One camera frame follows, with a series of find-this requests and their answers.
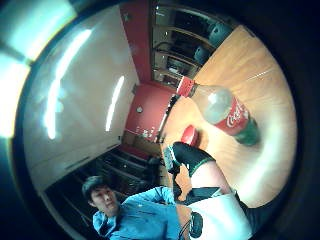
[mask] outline table surface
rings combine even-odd
[[[251,147],[237,143],[207,123],[191,99],[181,97],[164,126],[163,146],[179,141],[184,129],[194,125],[200,133],[197,146],[217,160],[241,200],[250,207],[267,203],[285,184],[297,143],[294,102],[280,66],[259,38],[239,26],[194,80],[202,85],[228,87],[256,119],[261,140]],[[185,196],[191,189],[185,168],[177,182]],[[183,224],[188,212],[179,208],[178,212]]]

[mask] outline red cup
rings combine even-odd
[[[194,146],[198,139],[198,131],[193,125],[189,125],[183,132],[181,142]]]

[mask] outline coca-cola logo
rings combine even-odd
[[[227,117],[227,126],[229,128],[233,128],[236,123],[240,122],[242,118],[248,119],[248,111],[245,109],[245,107],[237,100],[236,101],[236,107],[233,112],[230,112]]]

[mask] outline red wall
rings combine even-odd
[[[154,141],[174,90],[151,80],[150,3],[147,0],[128,1],[121,5],[120,13],[141,83],[131,105],[126,130],[137,135],[148,131],[146,139]],[[136,112],[138,106],[143,108],[140,114]]]
[[[139,80],[150,82],[149,1],[128,1],[121,5],[120,12]]]
[[[171,96],[170,91],[141,84],[131,104],[126,130],[138,135],[145,133],[146,139],[154,141]],[[136,111],[139,106],[143,108],[142,113]]]

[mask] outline red bottle cap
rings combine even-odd
[[[195,84],[195,81],[183,76],[182,79],[180,80],[179,86],[177,88],[177,94],[188,97],[193,85]]]

